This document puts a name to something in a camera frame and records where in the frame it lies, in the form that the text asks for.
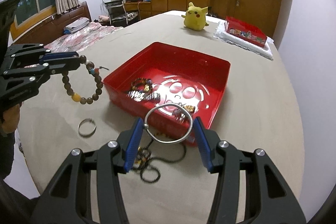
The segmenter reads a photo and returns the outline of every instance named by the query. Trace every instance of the yellow plush toy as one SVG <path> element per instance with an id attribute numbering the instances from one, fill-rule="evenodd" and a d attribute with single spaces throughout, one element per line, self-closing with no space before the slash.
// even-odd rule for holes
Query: yellow plush toy
<path id="1" fill-rule="evenodd" d="M 200 8 L 195 7 L 192 2 L 189 2 L 189 8 L 185 13 L 184 25 L 195 31 L 203 30 L 205 26 L 209 24 L 205 21 L 205 15 L 208 13 L 208 7 Z"/>

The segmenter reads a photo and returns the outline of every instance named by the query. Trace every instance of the beige tablecloth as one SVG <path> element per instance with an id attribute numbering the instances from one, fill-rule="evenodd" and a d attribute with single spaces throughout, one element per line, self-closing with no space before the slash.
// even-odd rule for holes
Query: beige tablecloth
<path id="1" fill-rule="evenodd" d="M 213 38 L 217 24 L 209 24 L 197 32 L 186 29 L 179 16 L 157 15 L 108 35 L 82 53 L 96 66 L 110 71 L 155 41 L 228 60 L 229 79 L 212 129 L 238 149 L 265 149 L 298 198 L 304 166 L 302 124 L 294 90 L 277 50 L 271 45 L 274 61 L 267 60 Z M 101 70 L 102 77 L 108 74 Z M 92 77 L 84 66 L 70 72 L 69 77 L 75 92 L 84 97 L 94 93 Z M 96 121 L 97 131 L 91 138 L 83 139 L 77 126 L 88 117 Z M 105 90 L 98 101 L 83 106 L 66 94 L 61 75 L 52 76 L 38 96 L 23 104 L 19 124 L 28 168 L 38 190 L 43 191 L 72 148 L 98 149 L 116 139 L 122 130 L 131 128 L 133 121 L 132 116 L 110 103 Z M 142 143 L 149 141 L 147 134 L 142 139 Z M 171 159 L 182 152 L 179 145 L 158 143 L 153 144 L 152 151 Z M 186 158 L 178 164 L 153 165 L 162 175 L 156 184 L 143 183 L 134 172 L 119 177 L 130 223 L 206 223 L 217 175 L 207 173 L 197 148 L 189 148 Z M 239 220 L 243 219 L 243 207 L 241 194 Z M 96 209 L 93 214 L 97 219 Z"/>

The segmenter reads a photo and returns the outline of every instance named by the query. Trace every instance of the folded towel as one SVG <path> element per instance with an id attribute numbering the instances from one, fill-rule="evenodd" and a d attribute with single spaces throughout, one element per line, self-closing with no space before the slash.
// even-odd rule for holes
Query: folded towel
<path id="1" fill-rule="evenodd" d="M 252 44 L 248 41 L 245 41 L 239 37 L 235 37 L 232 34 L 229 34 L 226 31 L 226 27 L 225 27 L 225 21 L 221 21 L 216 29 L 216 32 L 214 33 L 214 36 L 216 38 L 219 38 L 220 40 L 230 43 L 230 44 L 234 44 L 237 45 L 241 48 L 244 48 L 246 50 L 255 52 L 256 54 L 259 54 L 267 59 L 273 60 L 273 54 L 271 52 L 271 49 L 268 45 L 268 43 L 272 43 L 273 44 L 273 40 L 271 38 L 267 38 L 266 43 L 265 43 L 265 47 L 261 48 L 255 44 Z"/>
<path id="2" fill-rule="evenodd" d="M 74 21 L 73 23 L 69 24 L 68 26 L 64 27 L 65 31 L 69 31 L 70 33 L 78 32 L 79 30 L 83 29 L 89 24 L 90 20 L 86 17 L 81 17 Z"/>

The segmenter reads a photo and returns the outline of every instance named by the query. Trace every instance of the brown headboard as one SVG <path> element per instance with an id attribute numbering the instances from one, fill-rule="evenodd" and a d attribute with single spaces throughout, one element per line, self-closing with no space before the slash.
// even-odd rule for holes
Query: brown headboard
<path id="1" fill-rule="evenodd" d="M 74 22 L 80 17 L 87 17 L 91 21 L 89 8 L 86 1 L 79 7 L 63 15 L 53 15 L 30 29 L 14 44 L 41 43 L 47 45 L 63 35 L 63 29 L 66 25 Z"/>

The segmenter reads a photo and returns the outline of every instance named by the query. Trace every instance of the open red container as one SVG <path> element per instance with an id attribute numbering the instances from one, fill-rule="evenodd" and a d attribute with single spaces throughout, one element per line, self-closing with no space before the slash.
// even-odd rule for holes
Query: open red container
<path id="1" fill-rule="evenodd" d="M 267 36 L 258 27 L 238 20 L 234 17 L 227 16 L 225 20 L 228 23 L 226 30 L 228 33 L 262 48 L 265 46 Z"/>
<path id="2" fill-rule="evenodd" d="M 200 116 L 204 126 L 210 128 L 224 94 L 229 70 L 230 63 L 226 60 L 154 42 L 109 74 L 103 83 L 110 100 L 131 115 L 144 118 L 158 104 L 181 102 L 195 106 L 193 118 Z M 158 104 L 136 102 L 127 97 L 132 81 L 138 77 L 152 79 L 153 89 L 161 95 Z M 186 133 L 189 123 L 179 123 L 172 115 L 174 109 L 156 110 L 149 116 L 148 124 L 179 139 Z M 197 145 L 193 132 L 186 143 Z"/>

